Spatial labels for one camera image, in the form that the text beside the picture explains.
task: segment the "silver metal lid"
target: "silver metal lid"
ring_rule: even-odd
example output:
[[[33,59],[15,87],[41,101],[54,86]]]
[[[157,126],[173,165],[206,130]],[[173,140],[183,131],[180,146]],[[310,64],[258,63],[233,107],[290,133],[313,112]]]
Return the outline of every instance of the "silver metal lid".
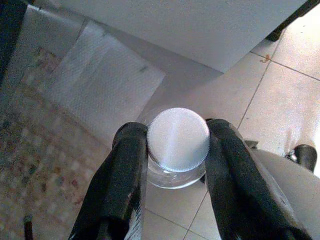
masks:
[[[209,152],[209,142],[206,121],[181,107],[161,112],[147,131],[150,157],[170,172],[187,172],[198,167]]]

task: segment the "white cabinet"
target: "white cabinet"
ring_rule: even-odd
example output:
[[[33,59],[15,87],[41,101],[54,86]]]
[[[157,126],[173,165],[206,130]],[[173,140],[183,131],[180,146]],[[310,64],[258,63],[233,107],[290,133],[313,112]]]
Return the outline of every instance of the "white cabinet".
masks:
[[[226,72],[305,1],[60,0],[60,3]]]

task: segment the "white paper towel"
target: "white paper towel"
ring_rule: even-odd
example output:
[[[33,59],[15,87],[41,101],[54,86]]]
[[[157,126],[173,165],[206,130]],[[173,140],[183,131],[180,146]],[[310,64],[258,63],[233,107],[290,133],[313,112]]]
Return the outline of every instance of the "white paper towel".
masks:
[[[165,74],[89,22],[42,92],[110,144],[135,121]]]

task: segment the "white tile floor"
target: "white tile floor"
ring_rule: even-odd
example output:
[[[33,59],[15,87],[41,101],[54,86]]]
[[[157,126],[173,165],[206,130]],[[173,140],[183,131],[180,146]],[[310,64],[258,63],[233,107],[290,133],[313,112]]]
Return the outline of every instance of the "white tile floor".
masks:
[[[251,52],[194,90],[198,102],[203,91],[211,91],[215,100],[201,114],[227,119],[244,138],[278,155],[301,143],[320,153],[320,5],[288,26],[279,41],[263,40]],[[264,62],[266,55],[271,60]],[[320,177],[320,164],[315,175]],[[144,238],[220,239],[206,192],[200,182],[180,190],[148,185]]]

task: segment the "floor tile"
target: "floor tile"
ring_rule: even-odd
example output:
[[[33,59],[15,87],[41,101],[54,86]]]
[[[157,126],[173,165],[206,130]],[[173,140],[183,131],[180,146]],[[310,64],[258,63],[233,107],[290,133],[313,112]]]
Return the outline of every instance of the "floor tile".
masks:
[[[239,131],[281,156],[299,144],[320,153],[320,81],[270,63]],[[314,174],[320,177],[319,161]]]
[[[203,203],[193,220],[190,230],[209,240],[221,239],[209,193],[205,195]]]
[[[182,189],[162,189],[147,185],[145,207],[188,229],[204,199],[207,187],[200,181]]]
[[[260,56],[263,56],[265,58],[267,58],[267,55],[269,55],[269,57],[271,58],[277,48],[277,45],[278,45],[280,39],[276,42],[273,42],[273,41],[270,41],[267,39],[263,39],[261,42],[258,43],[257,46],[255,46],[251,50],[251,52],[254,54],[258,54]]]
[[[140,121],[148,124],[159,112],[182,107],[203,118],[223,118],[238,126],[257,85],[268,65],[264,58],[248,53],[227,73],[217,76],[205,66],[180,66],[171,70],[162,81],[142,114]]]
[[[320,5],[287,27],[272,60],[320,79]]]
[[[202,236],[199,236],[199,235],[193,233],[192,231],[188,231],[184,240],[206,240],[206,239]]]
[[[183,240],[187,229],[148,210],[144,213],[143,240]]]

